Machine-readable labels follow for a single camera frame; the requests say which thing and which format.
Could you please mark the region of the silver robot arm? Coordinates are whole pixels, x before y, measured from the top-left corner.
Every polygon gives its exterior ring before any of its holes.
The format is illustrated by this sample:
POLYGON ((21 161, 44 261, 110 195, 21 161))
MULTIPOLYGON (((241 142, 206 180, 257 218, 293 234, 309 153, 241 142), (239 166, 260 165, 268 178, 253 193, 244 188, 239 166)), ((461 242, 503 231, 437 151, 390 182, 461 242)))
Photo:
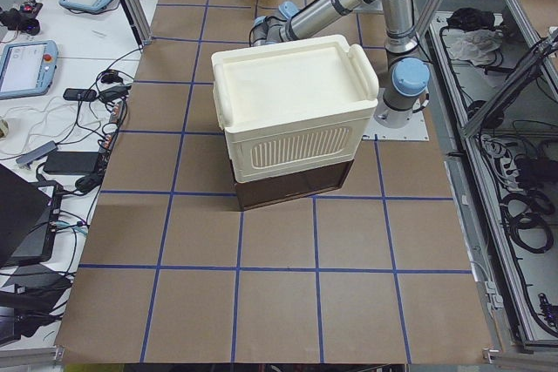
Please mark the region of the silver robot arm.
POLYGON ((413 0, 313 0, 302 8, 285 1, 272 14, 255 19, 248 41, 257 46, 322 35, 351 14, 365 46, 382 46, 386 54, 388 85, 374 119, 385 128, 401 129, 428 105, 430 72, 417 56, 420 35, 413 0))

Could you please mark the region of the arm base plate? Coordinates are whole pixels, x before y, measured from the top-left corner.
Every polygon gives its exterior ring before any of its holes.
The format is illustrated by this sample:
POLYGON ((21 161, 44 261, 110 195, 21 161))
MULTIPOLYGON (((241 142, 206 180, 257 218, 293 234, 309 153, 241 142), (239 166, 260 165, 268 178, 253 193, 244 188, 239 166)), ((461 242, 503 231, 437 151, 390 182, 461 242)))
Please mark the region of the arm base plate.
POLYGON ((380 141, 414 141, 427 142, 430 140, 427 131, 425 116, 422 111, 414 113, 421 106, 418 98, 413 104, 413 112, 408 116, 402 127, 388 127, 380 124, 374 117, 368 122, 362 140, 380 141))

